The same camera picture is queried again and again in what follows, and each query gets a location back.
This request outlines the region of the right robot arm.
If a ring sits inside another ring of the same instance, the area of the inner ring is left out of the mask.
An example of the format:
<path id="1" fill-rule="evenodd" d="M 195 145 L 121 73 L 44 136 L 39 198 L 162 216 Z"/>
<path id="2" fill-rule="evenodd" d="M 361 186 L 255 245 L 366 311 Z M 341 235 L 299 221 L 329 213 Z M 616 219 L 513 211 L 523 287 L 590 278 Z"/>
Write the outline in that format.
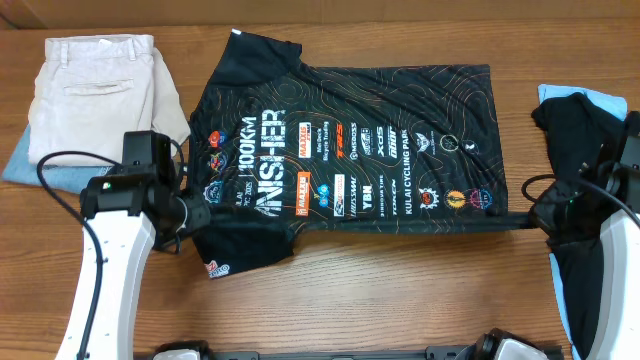
<path id="1" fill-rule="evenodd" d="M 595 165 L 550 186 L 529 216 L 548 236 L 561 321 L 576 359 L 639 356 L 639 118 Z"/>

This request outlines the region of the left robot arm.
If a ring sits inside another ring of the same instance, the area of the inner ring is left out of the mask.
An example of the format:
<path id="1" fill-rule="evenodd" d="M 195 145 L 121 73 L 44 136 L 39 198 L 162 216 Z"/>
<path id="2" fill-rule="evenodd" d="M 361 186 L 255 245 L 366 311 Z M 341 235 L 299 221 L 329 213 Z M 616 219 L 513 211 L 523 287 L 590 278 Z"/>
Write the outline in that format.
<path id="1" fill-rule="evenodd" d="M 92 178 L 75 211 L 83 258 L 60 359 L 131 359 L 141 280 L 152 251 L 179 251 L 211 219 L 203 196 L 182 189 L 171 160 L 178 144 L 127 132 L 112 175 Z"/>

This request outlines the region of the black printed cycling jersey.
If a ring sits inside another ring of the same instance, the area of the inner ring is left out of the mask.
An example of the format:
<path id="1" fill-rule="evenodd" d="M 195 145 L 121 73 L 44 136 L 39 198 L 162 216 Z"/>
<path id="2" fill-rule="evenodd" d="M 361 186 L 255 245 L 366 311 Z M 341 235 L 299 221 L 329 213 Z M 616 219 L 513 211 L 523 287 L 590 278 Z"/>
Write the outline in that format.
<path id="1" fill-rule="evenodd" d="M 189 183 L 212 279 L 276 264 L 306 231 L 525 228 L 509 208 L 486 64 L 314 67 L 233 31 L 191 115 Z"/>

